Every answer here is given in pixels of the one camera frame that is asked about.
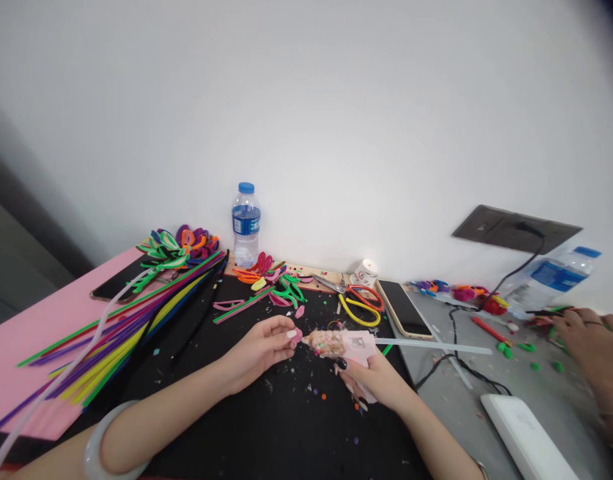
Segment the electrical outlet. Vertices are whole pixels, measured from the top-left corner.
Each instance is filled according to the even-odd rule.
[[[453,232],[453,236],[533,253],[539,248],[541,240],[529,232],[517,230],[517,224],[523,221],[545,234],[546,241],[540,252],[543,255],[559,247],[582,230],[581,227],[575,225],[479,205]]]

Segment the hand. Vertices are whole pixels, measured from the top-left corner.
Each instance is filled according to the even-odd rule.
[[[613,315],[567,310],[564,318],[554,317],[553,323],[581,367],[600,410],[613,411]]]
[[[343,369],[344,362],[347,365],[346,369]],[[410,399],[416,396],[381,353],[368,358],[368,368],[352,360],[338,359],[335,371],[340,373],[340,377],[349,390],[353,391],[357,401],[361,401],[360,397],[366,396],[357,384],[360,382],[380,403],[399,414],[406,410]]]
[[[283,315],[263,320],[251,328],[217,362],[229,378],[228,393],[234,395],[267,371],[271,365],[291,358],[295,354],[297,335],[293,321]]]

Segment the scissors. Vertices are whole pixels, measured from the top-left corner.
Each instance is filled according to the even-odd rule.
[[[344,310],[346,310],[346,313],[348,313],[348,315],[354,321],[356,321],[360,325],[363,325],[364,327],[375,327],[378,325],[378,323],[380,323],[380,320],[382,319],[380,312],[384,311],[384,301],[382,300],[382,297],[380,297],[380,295],[375,290],[365,287],[364,285],[346,285],[346,283],[344,282],[344,274],[342,274],[342,282],[339,285],[332,283],[320,277],[319,275],[313,275],[313,278],[317,280],[318,282],[320,282],[321,284],[326,285],[331,290],[336,291],[338,293],[338,298],[340,299],[340,303],[342,304],[342,307],[344,307]],[[373,303],[370,303],[367,299],[365,299],[358,293],[360,290],[366,290],[372,293],[373,296],[378,300],[380,304],[374,305]],[[345,299],[344,295],[347,292],[353,293],[360,301]],[[375,315],[375,321],[367,322],[360,318],[357,318],[348,309],[348,305],[346,305],[347,303],[357,305],[358,307],[361,307],[363,309],[370,311],[371,313],[373,313],[373,315]]]

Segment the water bottle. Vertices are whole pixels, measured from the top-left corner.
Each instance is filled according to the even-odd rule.
[[[523,320],[533,317],[527,311],[542,310],[554,298],[571,290],[593,271],[593,260],[602,253],[586,247],[545,260],[527,280],[521,282],[505,300],[508,311]]]
[[[235,233],[235,263],[249,269],[257,261],[259,245],[259,218],[261,211],[255,198],[255,185],[239,184],[239,195],[233,206],[233,232]]]

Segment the blue bottle cap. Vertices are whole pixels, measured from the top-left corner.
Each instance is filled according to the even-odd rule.
[[[573,250],[577,253],[581,253],[583,255],[586,255],[587,257],[591,257],[591,258],[597,258],[599,257],[602,252],[599,252],[597,250],[593,250],[587,247],[577,247],[575,250]]]
[[[252,193],[255,193],[255,185],[253,185],[252,183],[248,183],[248,182],[241,182],[239,184],[239,192],[247,193],[248,195],[251,195]]]

